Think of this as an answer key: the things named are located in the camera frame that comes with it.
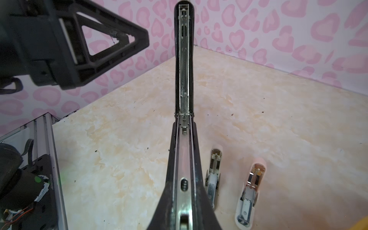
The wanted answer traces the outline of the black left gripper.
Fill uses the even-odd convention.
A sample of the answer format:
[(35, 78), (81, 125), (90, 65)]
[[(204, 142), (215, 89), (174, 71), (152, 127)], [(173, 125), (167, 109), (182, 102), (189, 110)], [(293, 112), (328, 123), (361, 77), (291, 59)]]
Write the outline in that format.
[(84, 86), (149, 46), (146, 29), (93, 1), (1, 1), (1, 90), (20, 77)]

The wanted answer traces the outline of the black stapler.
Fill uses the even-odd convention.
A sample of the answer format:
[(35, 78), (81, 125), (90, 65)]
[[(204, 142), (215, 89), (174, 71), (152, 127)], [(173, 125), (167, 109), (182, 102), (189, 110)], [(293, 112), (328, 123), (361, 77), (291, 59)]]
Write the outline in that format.
[(174, 8), (175, 122), (172, 127), (163, 193), (149, 230), (219, 230), (204, 187), (194, 122), (195, 11), (189, 1)]

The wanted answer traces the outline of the stapler metal magazine part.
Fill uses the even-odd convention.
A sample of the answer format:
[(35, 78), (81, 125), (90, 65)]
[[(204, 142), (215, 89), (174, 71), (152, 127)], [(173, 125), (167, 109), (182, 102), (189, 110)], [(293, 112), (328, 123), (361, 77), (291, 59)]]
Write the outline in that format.
[(216, 209), (219, 194), (221, 159), (222, 147), (214, 146), (210, 151), (210, 164), (205, 178), (205, 189), (213, 210)]

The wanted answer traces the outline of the white pink stapler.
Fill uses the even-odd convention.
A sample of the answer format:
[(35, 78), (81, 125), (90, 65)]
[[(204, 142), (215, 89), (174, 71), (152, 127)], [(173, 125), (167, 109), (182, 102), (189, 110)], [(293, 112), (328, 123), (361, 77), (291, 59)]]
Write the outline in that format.
[(250, 230), (253, 225), (255, 206), (259, 197), (259, 190), (267, 165), (264, 159), (256, 158), (243, 183), (242, 192), (237, 200), (235, 211), (235, 224), (240, 230)]

